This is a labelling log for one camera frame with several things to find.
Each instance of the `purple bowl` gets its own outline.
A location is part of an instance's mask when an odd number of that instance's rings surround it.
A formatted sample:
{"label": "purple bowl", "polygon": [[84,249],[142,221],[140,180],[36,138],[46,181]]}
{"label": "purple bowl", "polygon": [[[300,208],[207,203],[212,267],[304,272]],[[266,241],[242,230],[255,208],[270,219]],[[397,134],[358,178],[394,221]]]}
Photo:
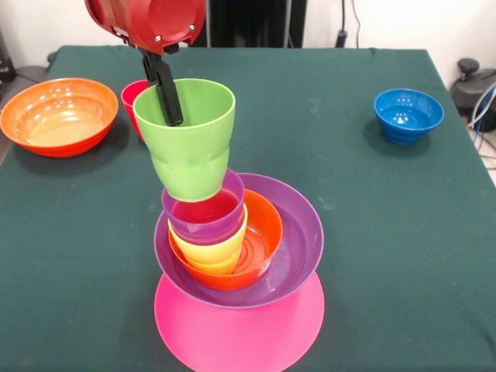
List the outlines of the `purple bowl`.
{"label": "purple bowl", "polygon": [[216,291],[196,282],[171,252],[166,212],[162,212],[155,228],[155,254],[162,271],[187,295],[223,308],[256,308],[287,297],[308,280],[322,257],[324,231],[313,206],[291,186],[259,174],[239,176],[248,190],[274,204],[283,223],[279,250],[259,281],[237,291]]}
{"label": "purple bowl", "polygon": [[[229,192],[232,197],[232,204],[236,205],[234,209],[230,208],[231,212],[224,215],[219,219],[211,222],[193,223],[187,222],[180,217],[174,215],[174,208],[177,205],[188,206],[190,211],[195,209],[208,211],[209,209],[221,208],[222,206],[214,200],[220,196],[222,192]],[[167,213],[170,223],[174,227],[174,231],[189,243],[207,246],[211,244],[221,243],[224,240],[233,236],[241,227],[243,222],[243,203],[245,201],[245,186],[241,177],[231,169],[227,169],[224,181],[222,182],[221,191],[207,201],[200,201],[198,203],[184,203],[178,201],[169,195],[166,189],[162,191],[162,206]]]}

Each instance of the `yellow cup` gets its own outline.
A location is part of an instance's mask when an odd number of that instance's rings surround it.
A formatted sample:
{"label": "yellow cup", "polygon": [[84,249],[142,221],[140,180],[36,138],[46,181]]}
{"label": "yellow cup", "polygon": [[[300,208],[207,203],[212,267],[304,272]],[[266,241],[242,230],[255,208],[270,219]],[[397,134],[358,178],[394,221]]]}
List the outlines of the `yellow cup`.
{"label": "yellow cup", "polygon": [[230,258],[219,263],[211,263],[209,265],[204,263],[194,262],[189,260],[187,257],[184,259],[192,265],[195,269],[203,271],[204,273],[217,274],[217,275],[228,275],[231,274],[236,265],[238,264],[239,257],[241,256],[241,249],[239,248]]}
{"label": "yellow cup", "polygon": [[174,231],[171,221],[169,220],[167,223],[169,224],[170,233],[172,234],[177,246],[184,254],[186,261],[193,261],[197,264],[207,265],[219,264],[229,258],[232,258],[234,253],[238,252],[243,245],[246,223],[248,222],[248,211],[246,209],[246,205],[243,205],[243,211],[243,224],[236,234],[221,243],[212,244],[211,246],[198,246],[184,241]]}

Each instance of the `blue bowl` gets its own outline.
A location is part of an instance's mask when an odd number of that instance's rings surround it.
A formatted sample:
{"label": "blue bowl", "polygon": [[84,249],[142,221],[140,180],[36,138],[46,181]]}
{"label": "blue bowl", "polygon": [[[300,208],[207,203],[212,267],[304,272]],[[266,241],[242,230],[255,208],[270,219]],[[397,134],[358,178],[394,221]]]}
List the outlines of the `blue bowl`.
{"label": "blue bowl", "polygon": [[420,140],[444,119],[439,102],[412,89],[383,91],[375,98],[374,109],[384,135],[403,145]]}

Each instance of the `red cup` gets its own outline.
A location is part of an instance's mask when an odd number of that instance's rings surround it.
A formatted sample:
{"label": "red cup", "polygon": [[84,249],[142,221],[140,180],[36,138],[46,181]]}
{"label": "red cup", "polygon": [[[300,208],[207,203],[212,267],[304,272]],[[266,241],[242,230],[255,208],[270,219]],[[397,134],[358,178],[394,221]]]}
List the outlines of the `red cup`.
{"label": "red cup", "polygon": [[138,127],[138,123],[134,117],[133,103],[136,97],[147,88],[148,80],[138,80],[126,86],[121,92],[121,100],[126,108],[127,115],[131,118],[131,124],[133,125],[136,134],[142,141],[143,138],[141,136],[141,132],[139,131],[140,128]]}

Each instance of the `white wall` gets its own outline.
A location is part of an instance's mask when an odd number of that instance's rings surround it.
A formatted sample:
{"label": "white wall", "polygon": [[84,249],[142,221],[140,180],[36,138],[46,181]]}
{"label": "white wall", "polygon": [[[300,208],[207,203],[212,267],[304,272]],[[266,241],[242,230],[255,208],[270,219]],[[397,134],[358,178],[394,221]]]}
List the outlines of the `white wall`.
{"label": "white wall", "polygon": [[[496,0],[355,0],[361,47],[427,49],[445,84],[459,58],[496,67]],[[346,0],[347,47],[356,22]],[[308,0],[305,47],[332,47],[341,26],[340,0]],[[0,27],[17,67],[46,64],[64,44],[120,44],[90,18],[84,0],[0,0]]]}
{"label": "white wall", "polygon": [[84,0],[0,0],[0,28],[15,67],[46,65],[64,44],[121,44],[98,26]]}
{"label": "white wall", "polygon": [[[360,47],[427,49],[444,83],[458,78],[462,57],[496,67],[496,0],[355,0]],[[341,28],[341,0],[308,0],[304,47],[332,47]],[[346,0],[347,47],[357,22]]]}

